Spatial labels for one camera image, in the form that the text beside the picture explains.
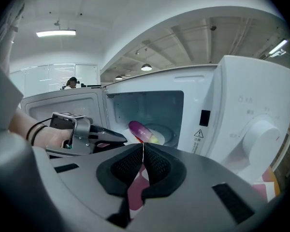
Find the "ceiling light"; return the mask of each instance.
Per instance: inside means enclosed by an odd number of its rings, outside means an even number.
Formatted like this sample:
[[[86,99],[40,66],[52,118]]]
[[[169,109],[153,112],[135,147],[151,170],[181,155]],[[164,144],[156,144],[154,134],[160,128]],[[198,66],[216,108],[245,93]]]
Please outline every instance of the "ceiling light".
[[[43,79],[43,80],[40,80],[40,82],[42,81],[49,81],[49,80],[53,80],[52,78],[49,78],[49,79]]]
[[[38,37],[56,36],[56,35],[76,35],[76,30],[60,29],[37,32]]]
[[[279,50],[284,44],[286,44],[288,41],[287,40],[283,40],[282,42],[280,42],[277,46],[275,46],[272,51],[269,52],[269,54],[273,54],[274,52],[276,52],[277,50]]]
[[[142,71],[145,71],[145,72],[151,71],[152,70],[152,67],[151,67],[150,64],[143,64],[143,66],[141,67],[141,70]]]
[[[145,48],[145,62],[146,62],[146,60],[147,60],[147,48]],[[151,71],[151,69],[152,69],[151,65],[150,64],[146,64],[146,63],[143,64],[142,67],[141,67],[141,70],[145,71],[145,72]]]
[[[286,51],[284,51],[284,49],[280,49],[279,51],[275,52],[274,54],[270,55],[271,58],[274,58],[276,56],[282,56],[286,53]]]

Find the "pink object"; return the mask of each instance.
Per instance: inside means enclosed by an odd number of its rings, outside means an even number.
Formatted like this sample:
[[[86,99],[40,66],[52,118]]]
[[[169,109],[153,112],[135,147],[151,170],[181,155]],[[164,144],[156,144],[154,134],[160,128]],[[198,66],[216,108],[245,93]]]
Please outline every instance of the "pink object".
[[[262,174],[262,179],[264,182],[272,182],[270,173],[267,170]]]
[[[265,184],[254,184],[252,186],[265,200],[267,199],[267,193],[266,193],[266,185]]]
[[[144,125],[137,121],[131,121],[129,123],[129,129],[131,133],[144,143],[159,144],[157,137]]]
[[[142,165],[139,171],[139,176],[133,181],[128,189],[128,201],[130,210],[138,210],[143,206],[141,199],[142,191],[149,187],[149,181],[142,176],[142,171],[145,170],[145,166]]]

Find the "gray surface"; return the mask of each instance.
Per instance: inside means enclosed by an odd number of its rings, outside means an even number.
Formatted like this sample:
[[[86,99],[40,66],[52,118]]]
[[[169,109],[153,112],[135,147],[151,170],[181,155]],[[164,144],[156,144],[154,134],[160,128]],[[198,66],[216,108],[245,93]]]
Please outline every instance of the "gray surface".
[[[97,180],[96,169],[103,161],[131,147],[128,145],[88,156],[52,159],[51,163],[54,167],[76,163],[79,168],[59,173],[59,177],[67,188],[90,210],[103,218],[108,218],[111,214],[117,213],[122,198],[105,192]]]
[[[266,205],[244,180],[211,159],[155,145],[179,158],[187,168],[183,184],[169,197],[148,199],[128,226],[139,232],[224,231],[235,221],[212,189],[226,182],[254,211]]]
[[[0,192],[0,201],[11,203],[22,216],[19,224],[30,221],[34,230],[62,230],[63,220],[44,189],[31,146],[7,131],[0,131]]]
[[[114,226],[93,213],[88,208],[87,201],[81,202],[77,198],[77,193],[70,192],[66,184],[62,182],[60,176],[55,172],[54,167],[43,149],[33,147],[33,151],[45,189],[65,221],[65,230],[76,232],[124,231],[120,227]],[[63,158],[64,162],[70,159],[72,160],[73,158]],[[80,188],[86,188],[86,185],[82,184]]]
[[[22,93],[0,68],[0,130],[8,129],[22,98]]]
[[[183,184],[169,197],[147,199],[136,218],[128,225],[131,231],[222,231],[236,226],[212,186],[227,183],[254,211],[266,202],[245,181],[215,161],[177,149],[155,145],[180,159],[187,168]],[[96,169],[104,160],[130,147],[121,147],[89,156],[53,159],[54,167],[76,163],[79,168],[59,174],[66,187],[83,204],[107,218],[119,210],[121,198],[106,194],[96,178]]]

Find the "hand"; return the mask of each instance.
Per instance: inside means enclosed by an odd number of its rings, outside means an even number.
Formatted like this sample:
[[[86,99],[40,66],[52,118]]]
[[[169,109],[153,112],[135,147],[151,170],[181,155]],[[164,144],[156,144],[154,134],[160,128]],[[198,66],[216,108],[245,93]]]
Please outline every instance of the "hand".
[[[62,142],[69,140],[72,130],[59,130],[52,127],[42,129],[34,140],[34,146],[46,149],[47,145],[61,147]]]

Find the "vent slot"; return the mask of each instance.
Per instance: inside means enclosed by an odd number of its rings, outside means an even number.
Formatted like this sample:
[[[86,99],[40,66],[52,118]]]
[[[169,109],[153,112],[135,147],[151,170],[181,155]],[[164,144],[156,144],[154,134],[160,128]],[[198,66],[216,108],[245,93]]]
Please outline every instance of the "vent slot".
[[[267,58],[267,56],[265,54],[263,54],[262,56],[259,57],[259,59],[261,59],[261,60],[264,60],[266,58]]]
[[[72,170],[72,169],[75,169],[78,167],[79,167],[78,165],[76,165],[75,163],[72,163],[72,164],[68,164],[68,165],[55,167],[54,169],[59,174],[59,173],[66,172],[66,171],[69,171],[69,170]]]
[[[114,98],[117,95],[120,95],[120,94],[107,94],[106,96],[107,96],[108,99],[112,99],[112,98]]]
[[[244,203],[244,201],[228,186],[228,184],[218,184],[213,186],[212,189],[238,224],[254,214],[250,207]]]

